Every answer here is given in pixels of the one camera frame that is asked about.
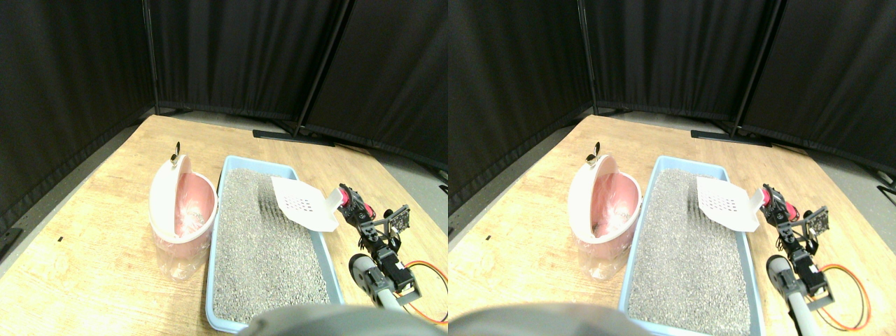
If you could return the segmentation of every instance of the litter scoop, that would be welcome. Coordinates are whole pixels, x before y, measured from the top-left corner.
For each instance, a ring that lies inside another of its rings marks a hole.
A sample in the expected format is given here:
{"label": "litter scoop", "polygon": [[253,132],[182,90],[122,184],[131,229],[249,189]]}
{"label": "litter scoop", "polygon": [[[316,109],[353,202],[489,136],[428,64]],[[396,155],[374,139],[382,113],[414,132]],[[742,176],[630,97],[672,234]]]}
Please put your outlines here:
{"label": "litter scoop", "polygon": [[697,199],[706,217],[726,228],[739,232],[759,228],[756,212],[762,206],[762,189],[748,197],[744,188],[727,181],[697,177]]}
{"label": "litter scoop", "polygon": [[343,200],[339,188],[324,199],[320,190],[299,180],[271,177],[271,182],[277,195],[277,205],[289,220],[319,232],[333,232],[339,226],[333,215]]}

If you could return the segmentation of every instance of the wooden table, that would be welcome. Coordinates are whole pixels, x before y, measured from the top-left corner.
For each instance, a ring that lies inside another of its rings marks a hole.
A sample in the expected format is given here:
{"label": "wooden table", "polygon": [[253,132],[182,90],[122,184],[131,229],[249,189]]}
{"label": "wooden table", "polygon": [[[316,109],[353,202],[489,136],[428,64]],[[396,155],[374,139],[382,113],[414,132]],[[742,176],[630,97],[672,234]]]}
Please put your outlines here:
{"label": "wooden table", "polygon": [[[770,184],[801,211],[827,205],[831,229],[820,236],[815,262],[843,264],[864,282],[874,310],[863,333],[896,332],[896,256],[811,158],[782,147],[698,140],[687,131],[598,116],[583,120],[526,172],[449,253],[452,314],[538,301],[617,307],[625,269],[605,282],[586,278],[566,211],[569,184],[595,142],[600,142],[601,153],[616,157],[620,169],[638,180],[643,192],[657,157],[668,155],[720,165],[732,183],[747,190]],[[766,331],[796,335],[764,267],[772,254],[783,254],[775,247],[778,235],[760,219],[760,228],[747,237],[754,264],[759,265],[755,274]],[[858,290],[840,272],[830,272],[828,279],[837,299],[828,311],[851,326],[859,314]],[[817,314],[815,320],[826,334],[838,333]]]}
{"label": "wooden table", "polygon": [[[164,278],[151,240],[150,182],[176,142],[193,169],[217,185],[224,158],[237,155],[293,167],[302,181],[329,193],[339,183],[381,212],[411,208],[402,234],[405,263],[447,265],[447,236],[373,157],[345,147],[255,139],[234,128],[151,116],[100,166],[0,278],[0,334],[205,334],[203,266],[184,282]],[[358,233],[341,216],[324,237],[346,304],[371,306],[349,275]],[[442,282],[417,271],[421,311],[447,309]]]}

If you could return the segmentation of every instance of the litter box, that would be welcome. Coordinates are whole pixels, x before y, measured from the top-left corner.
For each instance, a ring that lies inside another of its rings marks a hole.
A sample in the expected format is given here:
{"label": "litter box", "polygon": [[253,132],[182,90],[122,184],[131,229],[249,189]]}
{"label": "litter box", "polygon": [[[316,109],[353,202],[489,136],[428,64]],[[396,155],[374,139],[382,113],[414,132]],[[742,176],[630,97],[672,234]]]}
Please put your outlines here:
{"label": "litter box", "polygon": [[[238,156],[227,156],[224,159],[224,168],[221,170],[221,176],[218,182],[218,197],[223,195],[222,190],[224,182],[227,181],[228,172],[231,169],[246,168],[259,173],[271,174],[278,177],[298,179],[296,170],[290,166],[284,166],[276,163],[260,161],[257,159],[246,159]],[[215,222],[219,223],[220,211],[216,216]],[[317,262],[321,265],[323,271],[323,280],[326,282],[327,294],[330,297],[331,305],[344,305],[345,300],[342,298],[342,291],[339,282],[336,280],[336,271],[333,269],[330,252],[327,250],[327,244],[323,241],[323,234],[320,232],[310,231],[311,241],[314,245],[314,253],[317,254]],[[209,255],[209,279],[205,286],[205,316],[209,319],[209,324],[215,330],[222,332],[237,333],[247,325],[230,320],[224,320],[215,316],[213,302],[215,296],[215,246],[218,242],[218,226],[214,227],[211,233],[211,251]]]}
{"label": "litter box", "polygon": [[[715,177],[722,181],[728,181],[728,172],[720,166],[707,163],[691,161],[688,159],[678,159],[668,156],[660,156],[657,158],[656,164],[653,166],[653,173],[650,175],[650,182],[647,184],[647,194],[644,196],[642,204],[642,216],[638,219],[637,228],[634,231],[634,240],[632,242],[632,252],[628,258],[628,264],[625,267],[625,277],[622,283],[622,296],[619,298],[619,310],[628,316],[629,296],[632,294],[632,269],[635,256],[638,253],[638,236],[641,235],[642,222],[647,217],[646,213],[650,211],[650,192],[653,190],[653,183],[659,176],[659,173],[666,169],[682,169],[684,171]],[[753,267],[753,257],[750,254],[750,245],[746,241],[746,233],[736,232],[737,252],[740,254],[740,264],[744,270],[744,280],[746,282],[746,298],[750,306],[750,335],[765,335],[765,323],[762,319],[762,301],[759,298],[759,289],[756,286],[756,276]],[[654,335],[684,336],[684,335],[703,335],[700,332],[692,332],[668,325],[649,323],[631,319],[633,322],[646,329]]]}

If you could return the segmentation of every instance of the black partition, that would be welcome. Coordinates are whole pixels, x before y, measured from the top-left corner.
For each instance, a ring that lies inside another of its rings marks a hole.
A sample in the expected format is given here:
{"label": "black partition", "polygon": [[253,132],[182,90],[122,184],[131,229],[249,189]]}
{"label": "black partition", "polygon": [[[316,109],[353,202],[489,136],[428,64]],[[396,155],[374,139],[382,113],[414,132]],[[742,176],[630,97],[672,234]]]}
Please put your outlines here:
{"label": "black partition", "polygon": [[161,105],[298,119],[344,1],[150,1]]}
{"label": "black partition", "polygon": [[0,2],[0,232],[153,101],[139,1]]}
{"label": "black partition", "polygon": [[734,121],[774,1],[582,1],[598,107]]}
{"label": "black partition", "polygon": [[359,0],[306,128],[447,169],[448,1]]}
{"label": "black partition", "polygon": [[591,106],[575,1],[452,1],[448,142],[453,213]]}
{"label": "black partition", "polygon": [[743,127],[896,174],[896,2],[787,1]]}

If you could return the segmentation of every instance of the small black stand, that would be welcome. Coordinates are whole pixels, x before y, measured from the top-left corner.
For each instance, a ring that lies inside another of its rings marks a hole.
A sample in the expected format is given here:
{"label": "small black stand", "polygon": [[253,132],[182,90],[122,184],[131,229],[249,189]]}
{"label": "small black stand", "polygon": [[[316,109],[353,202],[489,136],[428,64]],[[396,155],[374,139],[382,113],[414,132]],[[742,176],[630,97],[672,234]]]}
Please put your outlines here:
{"label": "small black stand", "polygon": [[3,261],[6,258],[6,253],[13,249],[15,239],[21,234],[21,228],[10,228],[0,236],[0,261]]}
{"label": "small black stand", "polygon": [[176,115],[183,115],[184,113],[187,113],[187,112],[193,112],[193,109],[192,108],[176,108],[173,111],[169,111],[169,112],[164,112],[164,113],[159,112],[157,115],[159,115],[159,116],[176,116]]}
{"label": "small black stand", "polygon": [[771,147],[771,142],[764,140],[763,138],[753,138],[749,136],[743,136],[740,134],[724,134],[724,133],[712,133],[712,132],[704,132],[691,130],[691,137],[695,139],[707,139],[707,140],[717,140],[721,142],[735,142],[735,143],[746,143],[746,144],[754,144],[757,146],[765,146]]}
{"label": "small black stand", "polygon": [[260,139],[282,140],[284,142],[302,142],[330,147],[336,146],[336,143],[330,139],[300,134],[298,132],[298,127],[293,128],[291,125],[284,123],[281,120],[272,120],[272,122],[286,131],[286,133],[252,130],[252,136]]}
{"label": "small black stand", "polygon": [[886,174],[886,176],[890,177],[891,182],[889,185],[878,185],[877,190],[880,190],[881,194],[883,194],[884,197],[886,197],[888,200],[890,200],[890,202],[893,203],[893,205],[896,205],[896,200],[893,200],[893,198],[890,197],[890,194],[896,195],[896,177],[894,177],[893,175],[890,175],[888,173],[884,173],[884,174]]}
{"label": "small black stand", "polygon": [[629,113],[629,112],[632,112],[632,110],[628,109],[628,108],[614,108],[612,112],[607,112],[607,113],[598,113],[598,110],[596,108],[594,109],[595,116],[616,116],[616,115],[621,115],[623,113]]}
{"label": "small black stand", "polygon": [[308,135],[302,135],[302,134],[298,134],[297,136],[293,137],[291,134],[252,130],[252,136],[254,136],[256,138],[260,138],[260,139],[282,140],[284,142],[302,142],[302,143],[319,144],[322,146],[330,146],[330,147],[336,146],[335,142],[330,141],[326,138],[308,136]]}

